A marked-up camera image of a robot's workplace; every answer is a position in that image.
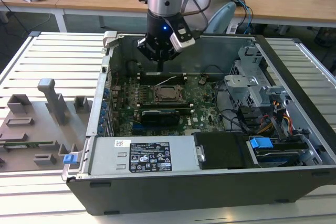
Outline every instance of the capacitor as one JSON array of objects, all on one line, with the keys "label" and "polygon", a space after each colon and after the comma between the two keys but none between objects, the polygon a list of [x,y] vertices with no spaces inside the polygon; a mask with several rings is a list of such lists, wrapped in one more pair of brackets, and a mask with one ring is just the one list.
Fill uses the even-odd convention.
[{"label": "capacitor", "polygon": [[203,80],[203,79],[199,80],[198,85],[204,86],[205,85],[205,80]]},{"label": "capacitor", "polygon": [[98,126],[97,131],[99,133],[102,133],[104,131],[104,128],[102,126]]}]

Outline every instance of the blue plastic latch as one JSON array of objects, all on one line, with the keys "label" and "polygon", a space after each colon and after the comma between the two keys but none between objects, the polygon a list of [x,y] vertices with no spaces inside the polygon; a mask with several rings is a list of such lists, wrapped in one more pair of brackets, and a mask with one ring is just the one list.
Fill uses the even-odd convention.
[{"label": "blue plastic latch", "polygon": [[268,137],[254,137],[250,140],[252,148],[273,148],[271,139]]},{"label": "blue plastic latch", "polygon": [[78,154],[67,154],[63,158],[63,164],[65,165],[73,165],[77,163]]}]

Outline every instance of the power supply label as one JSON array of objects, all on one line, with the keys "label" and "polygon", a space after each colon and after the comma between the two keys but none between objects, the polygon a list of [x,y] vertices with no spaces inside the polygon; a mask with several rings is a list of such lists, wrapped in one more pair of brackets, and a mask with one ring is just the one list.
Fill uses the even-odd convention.
[{"label": "power supply label", "polygon": [[172,170],[169,143],[130,144],[129,170],[132,173]]}]

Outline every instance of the aluminum profile table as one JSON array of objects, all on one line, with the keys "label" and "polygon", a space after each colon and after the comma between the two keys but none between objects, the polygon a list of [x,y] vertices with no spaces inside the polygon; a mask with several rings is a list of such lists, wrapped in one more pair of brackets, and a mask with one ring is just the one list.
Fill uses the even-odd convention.
[{"label": "aluminum profile table", "polygon": [[[0,75],[0,120],[13,93],[44,101],[40,78],[54,78],[66,100],[93,99],[100,70],[103,34],[41,33],[29,37]],[[301,43],[268,39],[294,77],[336,128],[335,79]],[[271,73],[275,82],[278,80]],[[336,223],[336,186],[323,186],[293,204],[257,205],[116,216],[91,216],[60,177],[60,170],[0,173],[0,223]],[[158,204],[163,199],[157,197]]]}]

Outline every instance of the motherboard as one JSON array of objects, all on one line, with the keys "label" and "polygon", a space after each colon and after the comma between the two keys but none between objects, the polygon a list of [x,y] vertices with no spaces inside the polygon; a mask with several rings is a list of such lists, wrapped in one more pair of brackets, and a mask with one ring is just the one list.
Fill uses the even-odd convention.
[{"label": "motherboard", "polygon": [[214,103],[217,81],[195,74],[117,80],[111,87],[115,136],[192,135],[225,130]]}]

